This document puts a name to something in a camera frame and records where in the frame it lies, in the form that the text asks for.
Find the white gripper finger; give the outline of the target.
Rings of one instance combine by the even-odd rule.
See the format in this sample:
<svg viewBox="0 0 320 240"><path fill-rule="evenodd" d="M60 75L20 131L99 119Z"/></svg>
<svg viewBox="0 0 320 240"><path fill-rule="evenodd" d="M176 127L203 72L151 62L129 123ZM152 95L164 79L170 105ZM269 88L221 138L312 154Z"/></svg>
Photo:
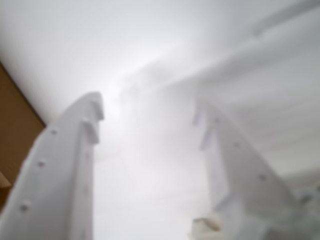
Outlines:
<svg viewBox="0 0 320 240"><path fill-rule="evenodd" d="M200 148L204 153L211 204L216 211L236 205L242 214L271 217L298 207L290 188L228 114L199 99L193 121L203 125Z"/></svg>
<svg viewBox="0 0 320 240"><path fill-rule="evenodd" d="M102 95L69 106L34 141L0 217L3 240L93 238L94 146Z"/></svg>

